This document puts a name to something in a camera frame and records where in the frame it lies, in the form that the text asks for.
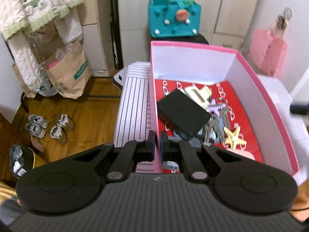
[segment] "beige shoe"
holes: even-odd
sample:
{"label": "beige shoe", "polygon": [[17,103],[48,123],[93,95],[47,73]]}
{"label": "beige shoe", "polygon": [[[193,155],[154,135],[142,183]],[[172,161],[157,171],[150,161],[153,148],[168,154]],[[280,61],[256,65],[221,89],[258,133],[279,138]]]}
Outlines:
{"label": "beige shoe", "polygon": [[68,137],[66,136],[64,130],[57,124],[51,125],[48,133],[51,138],[54,138],[60,144],[65,144],[68,141]]}
{"label": "beige shoe", "polygon": [[52,120],[66,131],[72,131],[75,128],[74,121],[67,114],[54,114]]}

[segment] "black rectangular object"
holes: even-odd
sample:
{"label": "black rectangular object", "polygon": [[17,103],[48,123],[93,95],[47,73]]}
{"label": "black rectangular object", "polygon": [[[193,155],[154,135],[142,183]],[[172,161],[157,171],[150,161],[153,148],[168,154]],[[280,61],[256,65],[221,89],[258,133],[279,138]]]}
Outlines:
{"label": "black rectangular object", "polygon": [[197,134],[211,118],[210,113],[178,89],[158,101],[157,108],[158,116],[172,128],[184,133],[186,135],[182,137],[184,139]]}

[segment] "shoe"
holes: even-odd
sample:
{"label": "shoe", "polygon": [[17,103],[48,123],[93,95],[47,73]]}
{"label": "shoe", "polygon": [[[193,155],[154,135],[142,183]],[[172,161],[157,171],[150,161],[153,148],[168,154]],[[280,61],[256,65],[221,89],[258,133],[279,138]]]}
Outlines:
{"label": "shoe", "polygon": [[43,128],[46,128],[47,124],[49,123],[49,121],[46,118],[40,115],[36,115],[36,114],[30,114],[28,119],[30,123],[37,124]]}
{"label": "shoe", "polygon": [[68,141],[68,137],[66,136],[64,130],[57,124],[52,125],[48,130],[51,138],[54,138],[60,144],[65,144]]}
{"label": "shoe", "polygon": [[75,128],[74,121],[67,114],[54,114],[52,120],[66,131],[72,131]]}
{"label": "shoe", "polygon": [[36,136],[38,138],[44,138],[46,131],[38,124],[28,123],[25,125],[25,129],[29,132],[32,136]]}

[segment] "gray ribbed surface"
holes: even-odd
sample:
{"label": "gray ribbed surface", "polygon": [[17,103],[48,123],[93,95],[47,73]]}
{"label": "gray ribbed surface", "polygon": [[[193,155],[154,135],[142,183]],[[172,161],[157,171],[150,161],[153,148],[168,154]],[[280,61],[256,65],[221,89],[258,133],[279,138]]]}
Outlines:
{"label": "gray ribbed surface", "polygon": [[76,213],[62,217],[26,213],[10,228],[15,232],[297,232],[303,229],[287,212],[267,217],[236,213],[220,204],[206,185],[189,183],[182,174],[132,173],[123,183],[107,185],[103,193],[92,205]]}

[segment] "orange oval patch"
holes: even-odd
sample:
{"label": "orange oval patch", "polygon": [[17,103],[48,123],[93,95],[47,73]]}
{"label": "orange oval patch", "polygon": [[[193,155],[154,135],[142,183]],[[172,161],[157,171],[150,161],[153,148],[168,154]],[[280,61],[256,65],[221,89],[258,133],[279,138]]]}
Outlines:
{"label": "orange oval patch", "polygon": [[190,13],[186,9],[179,9],[176,11],[177,21],[185,21],[189,16],[190,16]]}

